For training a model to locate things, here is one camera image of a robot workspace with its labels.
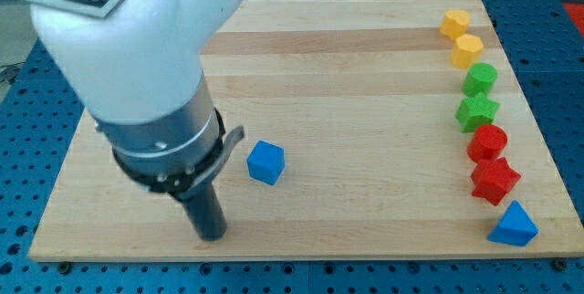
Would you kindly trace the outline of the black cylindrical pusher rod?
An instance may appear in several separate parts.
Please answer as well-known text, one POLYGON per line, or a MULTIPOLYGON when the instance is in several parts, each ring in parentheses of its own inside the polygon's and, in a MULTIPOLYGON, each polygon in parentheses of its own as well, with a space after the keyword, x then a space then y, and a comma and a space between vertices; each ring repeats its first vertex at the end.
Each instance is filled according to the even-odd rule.
POLYGON ((225 234, 226 219, 211 183, 200 184, 192 190, 180 193, 180 201, 195 232, 202 240, 215 241, 225 234))

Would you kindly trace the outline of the silver cylindrical tool flange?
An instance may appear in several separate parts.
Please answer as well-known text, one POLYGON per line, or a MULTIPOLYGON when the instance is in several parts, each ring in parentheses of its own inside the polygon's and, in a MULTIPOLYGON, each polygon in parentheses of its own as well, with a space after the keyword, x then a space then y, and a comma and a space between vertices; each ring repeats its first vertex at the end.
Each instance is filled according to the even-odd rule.
POLYGON ((188 102, 155 121, 95 122, 119 168, 154 193, 192 192, 196 185, 212 181, 245 137, 242 126, 225 131, 205 78, 188 102))

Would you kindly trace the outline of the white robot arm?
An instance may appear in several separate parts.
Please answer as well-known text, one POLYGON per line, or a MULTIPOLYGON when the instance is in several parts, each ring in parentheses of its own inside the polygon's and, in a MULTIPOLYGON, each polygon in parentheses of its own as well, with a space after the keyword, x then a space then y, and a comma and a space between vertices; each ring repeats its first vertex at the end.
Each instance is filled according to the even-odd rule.
POLYGON ((213 179, 226 131, 200 54, 243 0, 27 0, 35 30, 132 180, 180 202, 198 236, 226 229, 213 179))

